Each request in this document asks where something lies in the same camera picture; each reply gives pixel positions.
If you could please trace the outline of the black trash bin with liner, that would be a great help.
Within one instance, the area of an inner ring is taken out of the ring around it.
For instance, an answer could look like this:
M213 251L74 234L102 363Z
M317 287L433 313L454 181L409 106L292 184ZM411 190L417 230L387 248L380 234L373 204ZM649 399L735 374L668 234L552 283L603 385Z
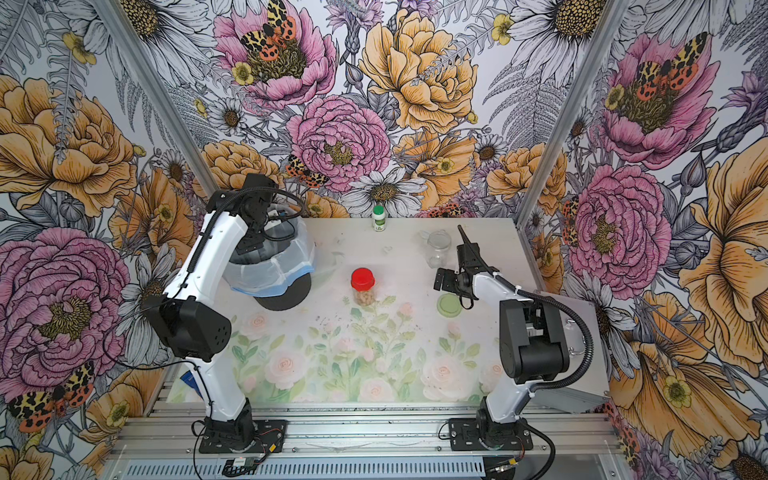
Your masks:
M315 272L315 242L302 218L294 218L267 231L260 249L233 253L223 278L236 292L254 297L270 311L290 310L310 293Z

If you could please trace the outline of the red-lid peanut jar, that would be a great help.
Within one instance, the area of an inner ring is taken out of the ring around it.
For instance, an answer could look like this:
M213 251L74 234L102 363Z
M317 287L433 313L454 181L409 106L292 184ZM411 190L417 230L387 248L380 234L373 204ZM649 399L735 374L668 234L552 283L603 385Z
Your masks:
M355 302L363 307L371 306L376 301L374 288L376 280L373 272L368 268L355 269L350 278Z

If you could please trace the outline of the green-lid peanut jar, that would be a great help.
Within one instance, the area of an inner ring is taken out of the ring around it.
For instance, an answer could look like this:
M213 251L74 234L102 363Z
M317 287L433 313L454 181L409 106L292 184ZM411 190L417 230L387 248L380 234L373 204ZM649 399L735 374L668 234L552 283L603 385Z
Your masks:
M445 230L429 233L426 239L427 264L433 269L443 268L451 245L451 237Z

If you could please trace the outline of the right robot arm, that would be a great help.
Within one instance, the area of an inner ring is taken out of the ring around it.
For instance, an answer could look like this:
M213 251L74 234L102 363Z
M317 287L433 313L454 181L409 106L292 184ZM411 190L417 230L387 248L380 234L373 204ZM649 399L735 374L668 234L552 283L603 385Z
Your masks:
M535 396L534 386L551 382L570 367L560 310L524 293L482 259L479 245L465 239L457 246L458 269L440 268L434 288L455 294L473 306L497 309L499 360L504 372L477 412L479 439L498 448L522 429L522 413Z

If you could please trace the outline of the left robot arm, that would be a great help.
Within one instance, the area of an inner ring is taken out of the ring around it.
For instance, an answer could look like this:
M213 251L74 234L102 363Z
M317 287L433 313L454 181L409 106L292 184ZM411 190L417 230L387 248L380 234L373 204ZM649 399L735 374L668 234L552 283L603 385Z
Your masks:
M227 347L228 318L214 308L215 294L234 253L248 253L267 239L275 196L287 197L263 174L249 174L239 190L219 190L206 206L202 230L181 270L142 309L161 343L188 365L206 404L203 453L245 451L256 441L251 407L235 380Z

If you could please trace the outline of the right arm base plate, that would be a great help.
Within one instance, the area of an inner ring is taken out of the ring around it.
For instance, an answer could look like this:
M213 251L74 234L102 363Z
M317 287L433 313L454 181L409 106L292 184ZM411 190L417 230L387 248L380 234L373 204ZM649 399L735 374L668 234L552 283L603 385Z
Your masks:
M469 418L452 418L447 423L452 451L529 451L531 430L524 420L500 424Z

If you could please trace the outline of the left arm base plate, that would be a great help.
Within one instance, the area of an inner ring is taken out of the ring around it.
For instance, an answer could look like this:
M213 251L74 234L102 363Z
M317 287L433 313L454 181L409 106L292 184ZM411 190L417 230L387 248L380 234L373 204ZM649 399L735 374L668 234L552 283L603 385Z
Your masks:
M285 420L205 420L198 451L202 454L280 453L286 436Z

